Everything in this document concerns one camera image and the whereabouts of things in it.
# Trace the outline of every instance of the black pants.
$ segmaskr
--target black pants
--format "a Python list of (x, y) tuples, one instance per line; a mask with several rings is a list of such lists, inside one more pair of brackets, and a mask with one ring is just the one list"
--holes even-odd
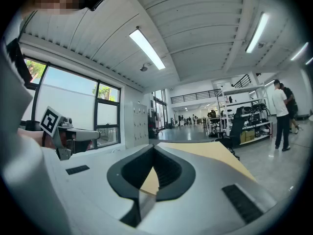
[(277, 136), (275, 145), (279, 146), (282, 139), (282, 133), (284, 133), (284, 145), (283, 148), (289, 146), (288, 136), (289, 136), (289, 115), (282, 117), (277, 117)]

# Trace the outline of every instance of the man in black shirt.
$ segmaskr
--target man in black shirt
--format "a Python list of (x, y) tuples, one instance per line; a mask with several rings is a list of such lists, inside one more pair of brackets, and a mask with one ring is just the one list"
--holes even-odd
[(295, 101), (294, 95), (291, 91), (291, 89), (287, 88), (284, 86), (283, 83), (280, 83), (280, 89), (284, 91), (284, 93), (286, 94), (287, 97), (287, 110), (289, 112), (289, 118), (290, 118), (290, 125), (289, 125), (289, 132), (292, 133), (291, 131), (291, 125), (293, 124), (295, 126), (295, 134), (298, 133), (299, 131), (299, 125), (297, 124), (297, 122), (294, 119), (294, 115), (298, 112), (298, 105)]

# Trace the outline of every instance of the tree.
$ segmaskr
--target tree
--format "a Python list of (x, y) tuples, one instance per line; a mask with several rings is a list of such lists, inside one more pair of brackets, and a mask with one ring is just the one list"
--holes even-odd
[(27, 60), (27, 59), (26, 59), (26, 66), (27, 66), (31, 76), (33, 77), (33, 79), (41, 78), (41, 76), (43, 75), (43, 72), (45, 70), (45, 65), (40, 64), (40, 63), (36, 63), (34, 61), (31, 61), (31, 60)]
[[(111, 88), (108, 86), (99, 86), (98, 98), (115, 102), (115, 96), (110, 95), (111, 91), (112, 91)], [(96, 85), (92, 89), (92, 94), (95, 95), (95, 93), (96, 93)]]

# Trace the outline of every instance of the ceiling light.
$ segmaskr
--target ceiling light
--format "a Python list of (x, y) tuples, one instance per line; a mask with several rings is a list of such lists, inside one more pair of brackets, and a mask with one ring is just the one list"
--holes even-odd
[(295, 54), (295, 56), (293, 57), (293, 58), (291, 58), (291, 61), (293, 61), (295, 58), (297, 58), (297, 56), (299, 56), (300, 54), (301, 54), (301, 52), (303, 52), (305, 49), (306, 49), (306, 47), (308, 46), (308, 42), (306, 42), (303, 46), (302, 46), (302, 48), (299, 50), (299, 52), (297, 53), (297, 54)]
[(268, 19), (269, 19), (269, 14), (262, 12), (258, 28), (254, 32), (252, 40), (250, 41), (248, 47), (246, 48), (246, 53), (251, 53), (253, 51), (254, 47), (258, 43), (258, 41), (259, 41), (259, 39), (263, 33), (263, 30), (264, 30), (266, 24), (268, 23)]
[(311, 61), (313, 60), (313, 58), (311, 58), (308, 62), (306, 62), (305, 64), (308, 65)]
[(147, 56), (151, 59), (151, 61), (155, 64), (155, 66), (159, 70), (165, 68), (161, 59), (159, 58), (159, 56), (157, 55), (157, 53), (155, 52), (151, 44), (148, 42), (148, 40), (145, 38), (145, 36), (141, 33), (138, 27), (137, 27), (137, 30), (135, 30), (129, 36), (147, 54)]
[(265, 86), (270, 85), (270, 84), (272, 84), (272, 83), (274, 83), (274, 80), (270, 81), (270, 82), (269, 82), (268, 84), (266, 84)]

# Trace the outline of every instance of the man in white t-shirt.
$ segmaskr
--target man in white t-shirt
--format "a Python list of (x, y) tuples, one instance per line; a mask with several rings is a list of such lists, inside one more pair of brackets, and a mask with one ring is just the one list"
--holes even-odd
[(282, 139), (282, 133), (284, 134), (284, 144), (282, 151), (290, 150), (288, 136), (289, 136), (289, 115), (286, 108), (287, 97), (283, 90), (280, 89), (279, 80), (274, 81), (275, 90), (273, 92), (272, 100), (276, 109), (277, 117), (277, 135), (275, 148), (278, 149), (280, 141)]

